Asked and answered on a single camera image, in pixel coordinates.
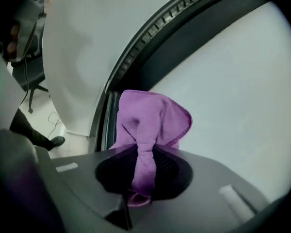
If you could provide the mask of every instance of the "cable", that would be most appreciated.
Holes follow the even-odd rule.
[[[28,95],[28,91],[29,91],[28,73],[27,73],[27,60],[26,60],[26,57],[24,57],[24,67],[25,67],[25,79],[26,79],[26,83],[27,83],[27,91],[26,91],[26,95],[25,95],[23,101],[24,101],[25,98],[27,97],[27,95]]]
[[[53,123],[53,122],[51,122],[51,121],[49,120],[50,116],[51,116],[53,113],[58,117],[56,123]],[[48,134],[48,138],[49,138],[50,134],[52,134],[52,133],[54,132],[54,130],[56,129],[56,126],[57,126],[58,124],[60,124],[61,121],[60,121],[60,118],[59,118],[59,116],[57,115],[57,113],[54,112],[54,111],[52,111],[52,112],[50,113],[50,115],[48,116],[48,122],[54,125],[54,129],[52,129],[52,131]]]

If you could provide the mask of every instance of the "washing machine door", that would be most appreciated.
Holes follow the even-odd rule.
[[[219,176],[210,162],[209,169],[203,169],[200,158],[227,167],[227,177],[237,174],[247,183],[246,191],[259,193],[263,202],[258,209],[245,199],[255,208],[256,222],[289,192],[291,26],[272,1],[172,0],[166,4],[136,34],[112,71],[92,124],[91,132],[97,136],[92,150],[108,151],[115,142],[118,103],[126,89],[161,93],[185,107],[193,125],[180,142],[180,152],[193,154],[184,158],[194,174],[210,173],[196,175],[199,183],[193,178],[187,197],[129,209],[133,231],[220,232],[247,222],[235,210],[230,212],[237,223],[224,219],[229,212],[219,209],[218,201],[230,194],[222,195],[219,186],[209,188],[216,189],[216,196],[205,202],[207,196],[199,185],[216,183]],[[238,182],[228,180],[220,185]],[[226,205],[231,207],[233,202],[226,200]]]

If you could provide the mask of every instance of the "cloth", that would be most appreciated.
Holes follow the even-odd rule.
[[[126,90],[119,101],[116,122],[118,148],[137,144],[138,157],[131,190],[150,198],[155,188],[154,144],[179,148],[179,140],[192,125],[190,113],[170,98],[152,92]]]
[[[51,150],[54,144],[45,136],[34,130],[20,109],[16,111],[10,130],[27,137],[32,144]]]

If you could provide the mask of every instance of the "black trousers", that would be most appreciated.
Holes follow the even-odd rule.
[[[13,118],[10,130],[27,137],[36,146],[46,148],[47,150],[53,148],[52,142],[32,128],[20,109],[17,110]]]

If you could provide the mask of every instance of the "purple microfiber cloth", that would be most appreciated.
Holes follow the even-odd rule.
[[[131,196],[130,206],[134,206],[133,200],[137,196],[151,198],[155,188],[154,144],[178,149],[178,141],[189,131],[191,125],[190,113],[164,95],[135,90],[123,92],[117,113],[116,143],[111,149],[133,143],[138,146],[131,183],[131,191],[135,194]]]

